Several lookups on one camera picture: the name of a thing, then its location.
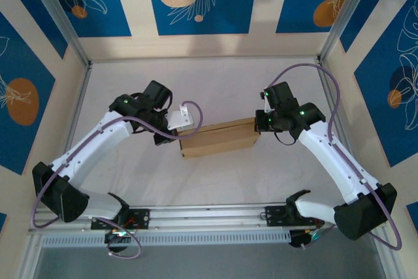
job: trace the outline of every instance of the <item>brown cardboard box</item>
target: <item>brown cardboard box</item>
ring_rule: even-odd
[[[254,131],[254,118],[241,119],[202,127],[192,137],[180,140],[180,149],[185,158],[202,157],[251,147],[259,136]]]

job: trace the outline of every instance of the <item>robotic arm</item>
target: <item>robotic arm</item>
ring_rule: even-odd
[[[328,191],[311,193],[308,190],[292,195],[287,199],[285,209],[289,219],[313,217],[336,224],[351,240],[357,240],[387,220],[365,183],[377,193],[389,212],[393,209],[396,190],[389,183],[382,186],[357,163],[337,138],[329,138],[329,125],[314,104],[300,106],[286,82],[266,88],[261,97],[265,100],[265,109],[256,111],[255,130],[288,131],[314,154],[340,190],[340,195],[331,195]],[[361,172],[362,178],[358,177],[349,162]]]
[[[154,134],[155,145],[172,142],[177,136],[176,128],[193,124],[186,106],[180,106],[167,119],[167,109],[162,109],[172,93],[156,81],[151,81],[143,93],[121,95],[109,106],[103,119],[78,144],[51,165],[39,163],[33,168],[33,181],[37,195],[54,173],[59,174],[45,190],[41,201],[64,222],[80,217],[101,217],[124,224],[129,206],[118,196],[84,191],[81,188],[90,170],[97,162],[131,134],[152,131],[137,121],[123,117],[136,117],[170,139]]]

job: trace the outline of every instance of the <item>white floor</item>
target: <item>white floor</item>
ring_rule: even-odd
[[[314,59],[224,57],[94,64],[74,143],[96,125],[117,96],[143,91],[151,80],[173,91],[172,108],[183,100],[200,104],[204,125],[252,117],[264,106],[259,92],[281,70],[301,62]],[[283,79],[300,104],[315,103],[329,118],[314,68],[295,69]],[[132,206],[218,205],[281,202],[301,189],[329,182],[329,175],[299,142],[283,146],[270,133],[262,134],[253,148],[191,160],[182,158],[177,142],[154,146],[152,135],[143,133],[132,135],[105,157],[83,188],[111,191]]]

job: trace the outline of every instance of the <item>white table surface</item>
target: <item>white table surface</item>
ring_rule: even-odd
[[[73,144],[98,123],[117,96],[144,91],[151,80],[173,91],[173,109],[183,100],[200,104],[204,125],[252,117],[256,109],[264,108],[259,92],[281,70],[302,62],[314,59],[223,57],[94,64]],[[314,68],[295,69],[283,79],[300,104],[315,103],[329,118]],[[197,111],[191,110],[197,120]],[[82,187],[111,191],[131,206],[220,205],[282,202],[301,189],[329,182],[330,176],[301,143],[284,146],[271,133],[263,133],[252,148],[189,160],[183,159],[177,142],[154,146],[152,135],[143,133],[110,152]]]

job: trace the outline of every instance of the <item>cardboard box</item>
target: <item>cardboard box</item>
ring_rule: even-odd
[[[208,125],[192,137],[180,140],[180,149],[185,158],[196,158],[254,145],[260,134],[254,131],[254,118]]]

